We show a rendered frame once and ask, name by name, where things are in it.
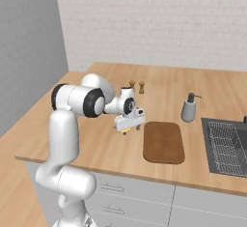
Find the grey drawer front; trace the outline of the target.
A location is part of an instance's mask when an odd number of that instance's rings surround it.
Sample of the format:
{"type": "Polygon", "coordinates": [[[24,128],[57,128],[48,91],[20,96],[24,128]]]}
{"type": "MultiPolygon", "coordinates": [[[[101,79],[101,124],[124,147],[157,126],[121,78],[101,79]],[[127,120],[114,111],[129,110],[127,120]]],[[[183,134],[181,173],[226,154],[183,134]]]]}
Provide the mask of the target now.
{"type": "Polygon", "coordinates": [[[173,207],[169,227],[247,227],[247,217],[173,207]]]}
{"type": "Polygon", "coordinates": [[[171,184],[154,183],[119,177],[101,173],[95,173],[97,186],[96,191],[118,195],[130,199],[144,200],[152,203],[171,204],[175,187],[171,184]],[[102,184],[120,185],[124,192],[102,189],[102,184]]]}
{"type": "Polygon", "coordinates": [[[247,219],[247,197],[177,186],[174,205],[184,209],[247,219]]]}
{"type": "Polygon", "coordinates": [[[155,224],[127,217],[114,216],[111,213],[89,211],[97,227],[167,227],[165,224],[155,224]]]}
{"type": "Polygon", "coordinates": [[[95,193],[86,201],[88,211],[109,213],[103,207],[121,207],[125,214],[111,213],[114,216],[127,217],[155,224],[165,224],[168,227],[171,206],[168,204],[152,203],[144,200],[130,199],[127,197],[95,193]]]}

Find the brown wooden cutting board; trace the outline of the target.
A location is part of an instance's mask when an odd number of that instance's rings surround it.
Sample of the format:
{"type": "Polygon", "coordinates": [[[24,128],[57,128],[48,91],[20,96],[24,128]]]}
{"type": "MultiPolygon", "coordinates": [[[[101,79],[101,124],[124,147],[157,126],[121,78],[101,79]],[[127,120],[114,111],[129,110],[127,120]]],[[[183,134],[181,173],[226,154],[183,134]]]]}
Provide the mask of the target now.
{"type": "Polygon", "coordinates": [[[185,152],[179,125],[165,122],[146,123],[143,157],[152,163],[183,163],[185,152]]]}

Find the dark grey sink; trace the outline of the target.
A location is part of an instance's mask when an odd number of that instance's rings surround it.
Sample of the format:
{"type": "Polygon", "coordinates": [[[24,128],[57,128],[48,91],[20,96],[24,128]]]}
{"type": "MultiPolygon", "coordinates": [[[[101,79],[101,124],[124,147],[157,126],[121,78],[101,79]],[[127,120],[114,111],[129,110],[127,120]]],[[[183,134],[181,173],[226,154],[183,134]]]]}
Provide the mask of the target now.
{"type": "Polygon", "coordinates": [[[204,133],[204,139],[205,139],[205,146],[206,146],[206,156],[207,156],[207,162],[208,162],[208,169],[210,173],[215,174],[221,174],[217,171],[216,165],[213,158],[213,151],[209,140],[209,131],[208,131],[208,123],[209,122],[222,122],[227,124],[234,124],[238,135],[240,137],[240,140],[243,144],[244,150],[247,153],[247,124],[244,124],[243,122],[237,122],[237,121],[230,121],[230,120],[219,120],[219,119],[209,119],[209,118],[202,118],[202,127],[203,127],[203,133],[204,133]]]}

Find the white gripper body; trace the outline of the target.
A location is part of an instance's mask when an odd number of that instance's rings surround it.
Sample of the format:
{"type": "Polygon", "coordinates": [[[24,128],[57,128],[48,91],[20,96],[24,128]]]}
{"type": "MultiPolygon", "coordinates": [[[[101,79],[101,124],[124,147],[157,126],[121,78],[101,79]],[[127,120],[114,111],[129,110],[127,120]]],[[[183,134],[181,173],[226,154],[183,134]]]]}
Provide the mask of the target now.
{"type": "Polygon", "coordinates": [[[146,121],[146,115],[144,113],[137,113],[133,117],[118,116],[114,120],[114,127],[117,131],[124,131],[128,128],[136,128],[142,125],[146,121]]]}

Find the grey soap dispenser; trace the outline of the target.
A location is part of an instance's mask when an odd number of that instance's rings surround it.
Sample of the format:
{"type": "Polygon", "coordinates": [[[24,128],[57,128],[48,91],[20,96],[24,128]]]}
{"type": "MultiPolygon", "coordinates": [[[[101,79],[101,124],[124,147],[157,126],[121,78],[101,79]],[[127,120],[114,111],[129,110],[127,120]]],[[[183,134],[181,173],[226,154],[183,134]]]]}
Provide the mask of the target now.
{"type": "Polygon", "coordinates": [[[185,123],[191,123],[195,119],[196,115],[196,98],[199,97],[190,92],[187,99],[183,103],[180,117],[185,123]]]}

